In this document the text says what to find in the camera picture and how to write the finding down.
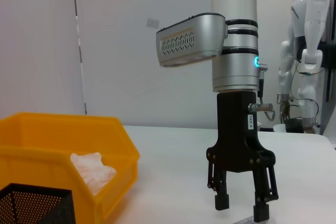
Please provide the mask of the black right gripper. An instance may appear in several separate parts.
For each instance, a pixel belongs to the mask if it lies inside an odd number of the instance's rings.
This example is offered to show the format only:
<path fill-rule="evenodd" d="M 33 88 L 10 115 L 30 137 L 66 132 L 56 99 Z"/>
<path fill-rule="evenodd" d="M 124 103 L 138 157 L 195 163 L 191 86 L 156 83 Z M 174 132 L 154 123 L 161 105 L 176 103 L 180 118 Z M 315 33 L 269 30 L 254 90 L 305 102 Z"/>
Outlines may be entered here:
<path fill-rule="evenodd" d="M 257 113 L 249 111 L 256 94 L 249 91 L 217 95 L 218 137 L 206 151 L 207 186 L 217 193 L 215 209 L 229 208 L 227 172 L 253 171 L 255 185 L 254 221 L 269 219 L 268 202 L 278 200 L 275 154 L 264 148 L 257 131 Z"/>

